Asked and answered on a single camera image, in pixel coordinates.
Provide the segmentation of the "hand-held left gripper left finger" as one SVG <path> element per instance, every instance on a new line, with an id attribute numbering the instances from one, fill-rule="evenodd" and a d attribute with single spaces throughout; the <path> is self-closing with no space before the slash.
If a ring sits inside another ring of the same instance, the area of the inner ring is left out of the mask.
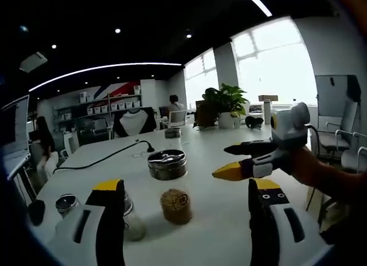
<path id="1" fill-rule="evenodd" d="M 56 225 L 61 265 L 125 265 L 124 194 L 123 180 L 102 182 Z"/>

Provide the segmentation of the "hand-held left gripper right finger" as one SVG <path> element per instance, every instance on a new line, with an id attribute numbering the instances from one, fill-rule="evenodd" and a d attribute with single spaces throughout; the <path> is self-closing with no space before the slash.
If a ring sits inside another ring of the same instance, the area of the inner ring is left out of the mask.
<path id="1" fill-rule="evenodd" d="M 333 249 L 308 212 L 289 202 L 268 179 L 248 183 L 251 265 L 321 265 Z"/>

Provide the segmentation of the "person's right hand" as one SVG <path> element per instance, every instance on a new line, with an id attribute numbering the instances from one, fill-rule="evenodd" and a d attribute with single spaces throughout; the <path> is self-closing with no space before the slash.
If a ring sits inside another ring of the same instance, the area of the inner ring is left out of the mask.
<path id="1" fill-rule="evenodd" d="M 306 146 L 296 148 L 288 152 L 281 170 L 294 177 L 298 182 L 310 186 L 314 159 L 315 157 Z"/>

